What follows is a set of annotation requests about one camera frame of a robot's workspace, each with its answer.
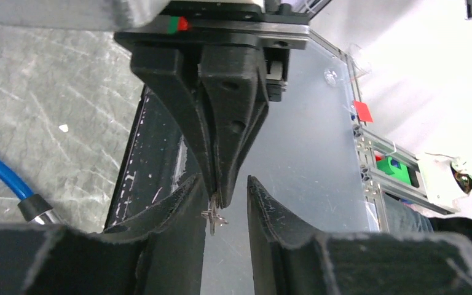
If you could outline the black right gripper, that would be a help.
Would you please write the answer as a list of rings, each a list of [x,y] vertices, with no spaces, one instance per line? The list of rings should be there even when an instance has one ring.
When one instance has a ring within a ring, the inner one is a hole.
[[[0,1],[0,24],[81,31],[253,34],[266,47],[302,49],[328,1]],[[268,114],[264,52],[208,45],[198,66],[178,49],[138,45],[130,67],[158,97],[193,152],[218,207],[232,200],[242,163]]]

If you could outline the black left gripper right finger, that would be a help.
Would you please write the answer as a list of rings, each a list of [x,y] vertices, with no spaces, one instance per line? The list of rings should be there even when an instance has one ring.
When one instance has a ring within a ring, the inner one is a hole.
[[[256,294],[472,294],[472,242],[459,234],[332,233],[248,177]]]

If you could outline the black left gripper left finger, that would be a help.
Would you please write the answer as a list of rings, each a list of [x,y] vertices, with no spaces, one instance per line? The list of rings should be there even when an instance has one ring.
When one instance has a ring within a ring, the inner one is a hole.
[[[102,234],[0,224],[0,294],[199,294],[207,202],[201,183],[192,175]]]

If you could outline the silver key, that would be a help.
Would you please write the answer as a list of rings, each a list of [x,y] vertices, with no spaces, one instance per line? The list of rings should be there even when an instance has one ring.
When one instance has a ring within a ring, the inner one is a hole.
[[[210,234],[214,236],[216,229],[228,224],[227,220],[218,213],[219,195],[214,193],[208,203],[208,208],[201,212],[201,217],[205,218],[209,224]]]

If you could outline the blue cable lock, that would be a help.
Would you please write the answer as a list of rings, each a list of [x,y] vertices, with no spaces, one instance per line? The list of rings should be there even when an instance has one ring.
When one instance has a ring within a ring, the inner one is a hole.
[[[1,160],[0,180],[19,199],[17,206],[26,222],[41,225],[63,223],[54,207],[43,196],[34,193],[29,185]]]

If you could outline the green block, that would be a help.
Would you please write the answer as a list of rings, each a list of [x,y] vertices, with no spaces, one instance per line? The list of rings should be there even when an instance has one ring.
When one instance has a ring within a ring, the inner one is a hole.
[[[377,158],[377,168],[388,176],[396,178],[408,185],[412,184],[408,167],[393,157]]]

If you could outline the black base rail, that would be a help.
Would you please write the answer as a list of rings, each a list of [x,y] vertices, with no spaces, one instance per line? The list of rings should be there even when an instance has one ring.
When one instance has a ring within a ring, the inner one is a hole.
[[[197,172],[178,124],[157,95],[143,87],[104,227],[142,212]]]

